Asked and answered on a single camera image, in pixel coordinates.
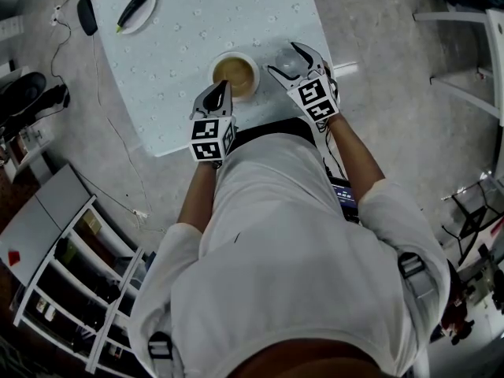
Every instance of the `electronic device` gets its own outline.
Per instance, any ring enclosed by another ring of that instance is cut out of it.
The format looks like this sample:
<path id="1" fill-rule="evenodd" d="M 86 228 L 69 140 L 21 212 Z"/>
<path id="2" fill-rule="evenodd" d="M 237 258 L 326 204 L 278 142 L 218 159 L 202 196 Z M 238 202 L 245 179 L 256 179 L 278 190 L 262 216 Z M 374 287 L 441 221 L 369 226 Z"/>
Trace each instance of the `electronic device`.
<path id="1" fill-rule="evenodd" d="M 92 36 L 98 30 L 98 25 L 96 24 L 95 11 L 91 0 L 79 0 L 77 15 L 86 35 Z"/>
<path id="2" fill-rule="evenodd" d="M 329 181 L 331 182 L 332 188 L 334 189 L 336 197 L 339 200 L 339 204 L 341 205 L 341 210 L 343 211 L 345 220 L 359 224 L 360 220 L 358 205 L 355 201 L 350 182 L 348 182 L 348 180 L 335 178 L 334 176 L 330 176 Z"/>

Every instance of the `cup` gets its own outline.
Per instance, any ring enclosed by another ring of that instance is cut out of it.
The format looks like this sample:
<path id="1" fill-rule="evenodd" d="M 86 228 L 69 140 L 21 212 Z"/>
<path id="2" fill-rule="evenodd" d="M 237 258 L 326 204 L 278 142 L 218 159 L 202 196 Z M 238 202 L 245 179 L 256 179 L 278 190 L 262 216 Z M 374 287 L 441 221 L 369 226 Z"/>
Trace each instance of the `cup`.
<path id="1" fill-rule="evenodd" d="M 211 84 L 229 81 L 233 102 L 243 102 L 254 95 L 259 77 L 256 62 L 241 52 L 225 52 L 217 56 L 209 67 L 208 76 Z"/>

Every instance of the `white box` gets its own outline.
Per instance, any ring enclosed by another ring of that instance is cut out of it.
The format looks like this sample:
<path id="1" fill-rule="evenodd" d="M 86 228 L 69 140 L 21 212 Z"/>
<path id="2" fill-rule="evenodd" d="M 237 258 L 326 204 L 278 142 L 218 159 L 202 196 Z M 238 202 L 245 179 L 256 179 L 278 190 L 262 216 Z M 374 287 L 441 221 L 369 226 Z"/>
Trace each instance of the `white box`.
<path id="1" fill-rule="evenodd" d="M 329 78 L 326 75 L 289 90 L 287 95 L 313 123 L 325 120 L 339 112 Z"/>
<path id="2" fill-rule="evenodd" d="M 235 118 L 214 117 L 194 120 L 189 150 L 195 161 L 222 161 L 235 139 Z"/>

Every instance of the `concrete floor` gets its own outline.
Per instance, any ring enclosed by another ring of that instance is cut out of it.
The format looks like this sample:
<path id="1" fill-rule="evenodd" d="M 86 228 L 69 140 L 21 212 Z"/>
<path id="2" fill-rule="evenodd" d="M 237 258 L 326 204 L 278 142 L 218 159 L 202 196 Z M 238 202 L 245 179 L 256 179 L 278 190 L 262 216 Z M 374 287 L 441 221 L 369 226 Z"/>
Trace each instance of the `concrete floor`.
<path id="1" fill-rule="evenodd" d="M 68 29 L 53 28 L 49 21 L 53 8 L 64 1 L 21 0 L 26 32 L 11 43 L 17 64 L 44 73 L 50 83 L 56 83 L 50 77 L 50 60 Z M 69 0 L 62 10 L 72 38 L 61 48 L 54 69 L 65 78 L 72 104 L 44 120 L 55 134 L 50 155 L 58 164 L 70 162 L 125 207 L 148 213 L 139 224 L 128 210 L 87 183 L 125 235 L 155 250 L 162 231 L 176 221 L 195 163 L 188 151 L 161 158 L 146 154 L 99 34 L 88 37 L 79 26 L 77 1 Z M 498 121 L 436 93 L 429 77 L 475 68 L 484 50 L 478 30 L 464 24 L 415 23 L 416 11 L 446 9 L 434 0 L 315 2 L 334 64 L 355 61 L 359 66 L 357 73 L 338 80 L 343 114 L 385 174 L 416 198 L 439 239 L 447 241 L 440 225 L 453 223 L 453 207 L 440 198 L 475 182 L 489 168 Z M 478 91 L 491 91 L 488 81 L 476 82 L 473 72 L 467 74 Z"/>

